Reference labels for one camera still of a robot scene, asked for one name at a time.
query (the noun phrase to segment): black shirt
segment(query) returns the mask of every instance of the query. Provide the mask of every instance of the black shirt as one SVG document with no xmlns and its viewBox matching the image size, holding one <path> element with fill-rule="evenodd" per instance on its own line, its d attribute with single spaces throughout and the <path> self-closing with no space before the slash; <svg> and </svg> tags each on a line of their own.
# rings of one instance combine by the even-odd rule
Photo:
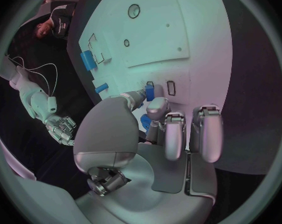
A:
<svg viewBox="0 0 282 224">
<path fill-rule="evenodd" d="M 53 35 L 56 38 L 67 39 L 68 30 L 72 19 L 72 13 L 75 10 L 76 3 L 70 3 L 56 7 L 50 16 L 53 22 Z"/>
</svg>

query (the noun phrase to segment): cable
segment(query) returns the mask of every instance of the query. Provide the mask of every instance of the cable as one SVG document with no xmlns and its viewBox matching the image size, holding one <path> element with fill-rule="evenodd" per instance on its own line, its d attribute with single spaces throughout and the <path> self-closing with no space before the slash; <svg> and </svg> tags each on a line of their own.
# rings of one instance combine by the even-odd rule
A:
<svg viewBox="0 0 282 224">
<path fill-rule="evenodd" d="M 11 58 L 9 57 L 9 55 L 8 55 L 8 58 L 9 58 L 10 60 L 14 61 L 14 62 L 17 63 L 17 64 L 19 64 L 19 63 L 16 62 L 14 59 L 15 59 L 15 58 L 20 58 L 20 59 L 23 61 L 23 65 L 19 64 L 20 66 L 22 66 L 25 70 L 27 70 L 27 71 L 29 71 L 29 72 L 36 73 L 36 74 L 41 75 L 41 76 L 45 79 L 45 81 L 46 81 L 46 83 L 47 83 L 47 86 L 48 86 L 48 95 L 49 95 L 49 96 L 50 96 L 50 88 L 49 88 L 49 84 L 48 84 L 47 79 L 46 79 L 42 74 L 40 74 L 40 73 L 38 73 L 38 72 L 34 72 L 34 71 L 32 71 L 32 70 L 36 70 L 36 69 L 39 69 L 39 68 L 41 68 L 41 67 L 43 67 L 43 66 L 47 66 L 47 65 L 53 65 L 53 66 L 55 67 L 55 69 L 56 69 L 56 82 L 55 82 L 55 86 L 54 86 L 54 89 L 53 89 L 53 92 L 52 92 L 52 95 L 51 95 L 51 96 L 53 96 L 53 94 L 54 94 L 54 92 L 55 92 L 55 89 L 56 89 L 57 81 L 58 81 L 58 70 L 57 70 L 57 66 L 56 66 L 55 64 L 53 64 L 53 63 L 47 63 L 47 64 L 44 64 L 44 65 L 39 66 L 39 67 L 37 67 L 37 68 L 27 69 L 27 68 L 25 68 L 25 66 L 24 66 L 24 59 L 21 58 L 20 56 L 16 56 L 16 57 L 14 57 L 13 59 L 11 59 Z"/>
</svg>

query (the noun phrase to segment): man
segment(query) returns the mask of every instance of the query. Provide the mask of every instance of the man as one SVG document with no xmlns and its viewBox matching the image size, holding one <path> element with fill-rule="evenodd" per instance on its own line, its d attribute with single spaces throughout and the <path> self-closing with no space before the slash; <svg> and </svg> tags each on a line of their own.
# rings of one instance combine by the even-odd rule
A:
<svg viewBox="0 0 282 224">
<path fill-rule="evenodd" d="M 42 39 L 52 30 L 52 33 L 56 38 L 67 40 L 68 30 L 75 12 L 75 7 L 76 3 L 56 7 L 46 22 L 36 26 L 33 36 Z"/>
</svg>

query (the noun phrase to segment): circular hole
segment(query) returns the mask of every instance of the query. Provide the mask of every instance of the circular hole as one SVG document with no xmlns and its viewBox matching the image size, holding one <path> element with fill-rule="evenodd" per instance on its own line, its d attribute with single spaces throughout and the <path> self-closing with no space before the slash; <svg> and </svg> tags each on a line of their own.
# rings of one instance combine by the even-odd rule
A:
<svg viewBox="0 0 282 224">
<path fill-rule="evenodd" d="M 130 45 L 129 40 L 126 39 L 126 40 L 124 41 L 124 44 L 125 44 L 126 47 L 128 47 L 128 46 Z"/>
<path fill-rule="evenodd" d="M 140 14 L 140 7 L 139 7 L 139 5 L 137 5 L 137 4 L 131 5 L 129 7 L 128 14 L 129 14 L 129 17 L 131 19 L 134 19 L 137 16 L 139 16 L 139 14 Z"/>
</svg>

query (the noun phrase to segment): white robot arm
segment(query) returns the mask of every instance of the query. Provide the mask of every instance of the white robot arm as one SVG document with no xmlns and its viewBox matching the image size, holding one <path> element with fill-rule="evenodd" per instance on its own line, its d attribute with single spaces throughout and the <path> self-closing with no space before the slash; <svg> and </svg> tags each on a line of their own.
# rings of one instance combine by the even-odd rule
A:
<svg viewBox="0 0 282 224">
<path fill-rule="evenodd" d="M 4 57 L 0 77 L 9 81 L 12 88 L 19 91 L 22 104 L 32 118 L 45 124 L 50 135 L 59 143 L 73 145 L 72 131 L 76 123 L 70 117 L 56 115 L 56 97 L 49 97 L 43 89 L 28 78 L 28 72 L 21 66 L 15 66 L 8 57 Z"/>
</svg>

